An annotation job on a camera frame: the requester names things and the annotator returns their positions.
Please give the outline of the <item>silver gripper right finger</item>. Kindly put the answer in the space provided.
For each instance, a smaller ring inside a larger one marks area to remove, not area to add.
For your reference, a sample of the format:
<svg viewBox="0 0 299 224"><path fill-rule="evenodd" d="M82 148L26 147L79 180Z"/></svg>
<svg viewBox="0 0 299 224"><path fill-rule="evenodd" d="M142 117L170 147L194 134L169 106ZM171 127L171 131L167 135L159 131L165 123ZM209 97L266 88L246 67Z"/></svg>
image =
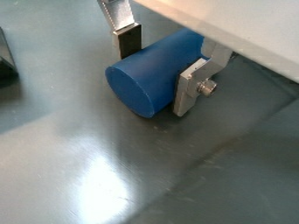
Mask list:
<svg viewBox="0 0 299 224"><path fill-rule="evenodd" d="M218 84L211 77L227 66L233 50L206 38L201 53L207 59L199 58L181 73L174 98L173 112L183 116L193 108L199 95L211 96Z"/></svg>

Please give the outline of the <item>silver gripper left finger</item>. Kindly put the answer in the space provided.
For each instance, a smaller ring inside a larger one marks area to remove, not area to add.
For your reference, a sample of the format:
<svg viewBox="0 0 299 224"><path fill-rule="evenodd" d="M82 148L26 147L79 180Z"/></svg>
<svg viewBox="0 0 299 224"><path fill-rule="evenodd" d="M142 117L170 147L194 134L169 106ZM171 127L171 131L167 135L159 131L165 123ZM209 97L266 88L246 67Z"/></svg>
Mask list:
<svg viewBox="0 0 299 224"><path fill-rule="evenodd" d="M142 25L135 21L129 0L98 0L110 25L119 58L142 50Z"/></svg>

